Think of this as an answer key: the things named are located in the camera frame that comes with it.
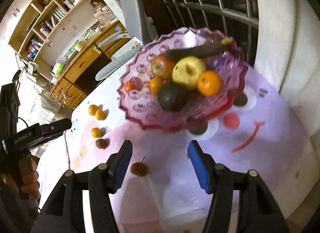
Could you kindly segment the person's left hand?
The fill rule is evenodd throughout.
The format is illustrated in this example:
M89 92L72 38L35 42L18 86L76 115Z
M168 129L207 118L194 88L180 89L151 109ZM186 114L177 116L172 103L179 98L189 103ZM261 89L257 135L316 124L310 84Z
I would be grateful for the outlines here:
M27 171L23 171L22 180L23 186L21 190L23 193L27 194L29 199L39 200L41 195L39 192L40 183L38 181L39 174L37 172L37 162L34 160L33 155L28 155L25 158L28 162L29 168ZM1 173L1 181L14 190L16 193L19 193L19 187L14 182L12 176L7 173Z

